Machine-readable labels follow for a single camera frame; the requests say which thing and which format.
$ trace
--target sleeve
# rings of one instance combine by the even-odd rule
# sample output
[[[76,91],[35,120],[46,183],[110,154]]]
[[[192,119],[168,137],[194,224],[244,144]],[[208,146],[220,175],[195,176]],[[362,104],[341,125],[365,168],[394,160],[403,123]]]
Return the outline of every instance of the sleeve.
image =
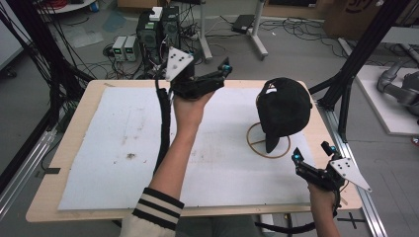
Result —
[[[175,236],[183,207],[177,199],[145,188],[135,210],[123,219],[120,237]]]

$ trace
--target stain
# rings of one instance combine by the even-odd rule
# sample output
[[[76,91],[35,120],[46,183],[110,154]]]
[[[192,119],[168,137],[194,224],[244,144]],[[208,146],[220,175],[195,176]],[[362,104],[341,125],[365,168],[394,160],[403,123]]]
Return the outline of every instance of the stain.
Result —
[[[136,156],[135,154],[129,153],[126,155],[126,159],[132,160],[133,158],[135,158],[135,156]]]
[[[126,140],[128,139],[128,137],[127,136],[124,136],[124,138],[123,138],[123,145],[125,145],[126,144]]]

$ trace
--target white stand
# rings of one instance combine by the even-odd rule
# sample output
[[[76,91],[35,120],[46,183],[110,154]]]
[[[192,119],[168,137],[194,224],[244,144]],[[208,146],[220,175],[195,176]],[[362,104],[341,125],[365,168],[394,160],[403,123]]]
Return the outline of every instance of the white stand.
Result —
[[[198,32],[198,38],[200,39],[206,62],[208,62],[212,60],[212,54],[210,53],[210,47],[206,39],[206,3],[206,0],[201,0],[201,31]]]
[[[256,15],[255,24],[254,24],[253,29],[248,30],[248,35],[255,42],[259,50],[259,53],[261,54],[261,60],[263,60],[265,56],[268,56],[268,51],[263,46],[262,42],[260,41],[258,37],[259,23],[262,16],[264,3],[265,3],[265,0],[258,0],[258,5],[256,7],[256,14],[255,14]],[[203,49],[206,62],[208,62],[212,60],[212,54],[210,53],[210,47],[206,39],[206,7],[205,5],[206,5],[206,0],[201,0],[201,31],[198,32],[198,38],[200,39],[201,48]]]
[[[268,56],[268,51],[263,46],[261,40],[258,37],[259,23],[261,21],[264,3],[265,3],[265,0],[259,0],[258,5],[256,7],[256,19],[255,19],[254,27],[253,29],[249,29],[247,31],[251,39],[253,40],[253,42],[256,44],[256,47],[258,48],[259,53],[261,54],[261,60],[265,59],[265,57]]]

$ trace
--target black cap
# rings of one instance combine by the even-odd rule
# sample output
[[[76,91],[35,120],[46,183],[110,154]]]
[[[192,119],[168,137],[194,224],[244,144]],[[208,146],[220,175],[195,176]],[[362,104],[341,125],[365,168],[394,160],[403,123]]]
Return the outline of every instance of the black cap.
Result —
[[[267,94],[269,89],[276,89]],[[308,124],[312,104],[305,88],[289,78],[265,83],[256,101],[262,129],[266,134],[266,152],[271,153],[282,136],[301,131]]]

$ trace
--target floor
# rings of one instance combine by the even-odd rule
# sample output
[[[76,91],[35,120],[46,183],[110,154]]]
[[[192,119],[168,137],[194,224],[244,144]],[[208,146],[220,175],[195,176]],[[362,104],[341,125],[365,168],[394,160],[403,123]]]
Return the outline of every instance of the floor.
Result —
[[[110,73],[111,63],[103,55],[103,49],[112,43],[116,36],[134,34],[136,17],[135,13],[121,13],[112,8],[98,13],[82,9],[72,14],[62,14],[59,20],[70,32],[75,31],[75,27],[83,27],[86,32],[102,34],[103,41],[75,50],[97,78],[106,78],[113,75]],[[236,16],[224,16],[224,18],[228,22],[234,22]],[[207,24],[210,26],[207,29],[212,30],[207,35],[213,35],[208,37],[213,60],[197,65],[196,74],[203,75],[214,71],[228,56],[234,68],[229,79],[269,80],[276,77],[290,77],[303,81],[307,87],[312,87],[335,75],[345,63],[343,49],[336,40],[313,40],[316,38],[313,35],[304,35],[306,38],[304,40],[301,36],[298,38],[287,33],[282,24],[265,22],[268,20],[279,19],[262,20],[264,25],[259,31],[259,36],[269,55],[261,61],[248,37],[220,37],[231,35],[230,25],[222,18],[207,19]],[[321,28],[309,27],[309,29],[312,33],[322,32]],[[380,45],[369,64],[390,65],[391,61],[398,58],[410,60],[401,52],[395,53],[389,48],[391,47],[387,44]],[[17,72],[17,77],[10,78],[4,74],[0,77],[0,171],[2,172],[49,106],[48,88],[31,60],[23,53],[11,64]],[[136,66],[135,63],[126,64],[126,72],[132,72],[133,69],[130,68]],[[415,68],[417,64],[408,61],[405,66]],[[319,92],[314,94],[313,98],[320,99],[323,94],[323,91]],[[339,108],[338,103],[336,115],[339,115]],[[361,172],[374,190],[372,197],[386,234],[417,236],[419,188],[414,184],[419,168],[419,148],[412,144],[410,136],[385,133],[357,82],[353,84],[347,138]],[[45,158],[46,165],[52,155],[53,151]],[[41,168],[34,171],[1,220],[2,236],[118,236],[120,228],[111,221],[60,223],[26,221],[26,211],[42,181],[42,178],[39,178],[40,171]],[[342,220],[349,219],[351,215],[359,222]],[[342,236],[371,236],[367,224],[363,222],[365,218],[361,211],[341,211],[337,218]],[[303,225],[311,220],[309,213],[293,214],[294,226]],[[286,225],[281,214],[274,214],[274,223]],[[268,236],[284,235],[272,233]],[[300,236],[315,236],[315,233],[309,232]]]

